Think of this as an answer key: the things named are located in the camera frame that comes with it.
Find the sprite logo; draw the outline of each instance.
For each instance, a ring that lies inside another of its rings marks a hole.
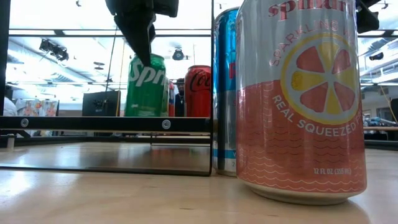
[[[136,82],[136,87],[140,87],[146,82],[164,85],[165,70],[159,70],[156,72],[154,68],[144,67],[142,62],[137,60],[132,65],[132,71],[134,76],[130,77],[130,82]]]

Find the grapefruit slice graphic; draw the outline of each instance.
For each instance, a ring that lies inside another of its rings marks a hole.
[[[328,124],[350,119],[359,93],[355,54],[335,38],[312,39],[309,47],[293,52],[296,60],[289,63],[296,67],[282,75],[287,78],[282,83],[285,97],[294,102],[296,111]]]

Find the ceiling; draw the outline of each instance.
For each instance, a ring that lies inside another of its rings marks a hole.
[[[381,12],[381,29],[398,29],[398,16],[394,13],[398,5],[395,1],[386,1],[387,7],[382,1],[371,8],[372,11]],[[242,2],[243,0],[215,0],[215,16],[225,9],[239,6]],[[42,41],[40,36],[10,37],[9,57],[16,61],[7,66],[7,82],[37,92],[38,95],[57,95],[66,100],[75,100],[81,99],[86,92],[104,91],[103,83],[108,79],[109,72],[109,77],[114,82],[109,86],[110,89],[121,88],[123,95],[126,94],[124,89],[128,78],[128,65],[134,52],[121,35],[117,38],[109,37],[114,34],[116,26],[104,0],[79,0],[78,3],[80,7],[77,6],[76,0],[11,1],[10,29],[14,34],[22,32],[44,35],[53,34],[54,30],[64,30],[65,33],[84,33],[86,37],[46,37],[54,44],[67,48],[70,59],[61,64],[51,55],[45,55],[39,50]],[[153,53],[165,57],[169,79],[184,77],[189,66],[210,65],[210,37],[195,37],[194,34],[210,34],[211,0],[180,0],[177,18],[158,15],[155,28],[158,34],[163,35],[191,35],[157,37],[153,41]],[[398,59],[395,41],[394,38],[359,39],[359,60],[364,78],[369,76],[369,72],[375,72],[372,71],[373,68],[388,66],[393,60]],[[171,56],[176,47],[180,47],[184,54],[188,55],[188,59],[172,60]],[[380,51],[388,57],[380,61],[369,60],[370,55]],[[95,70],[94,62],[104,63],[103,70]],[[49,81],[75,82],[76,85],[49,85]]]

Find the coca-cola logo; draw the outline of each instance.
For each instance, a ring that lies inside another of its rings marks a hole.
[[[192,80],[190,83],[190,90],[192,92],[203,91],[203,90],[210,91],[210,84],[211,84],[210,82],[211,82],[211,78],[207,72],[198,71],[192,77]]]

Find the blue can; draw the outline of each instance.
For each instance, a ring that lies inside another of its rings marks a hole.
[[[222,12],[215,20],[213,56],[214,119],[213,165],[217,173],[236,176],[236,16],[238,7]]]

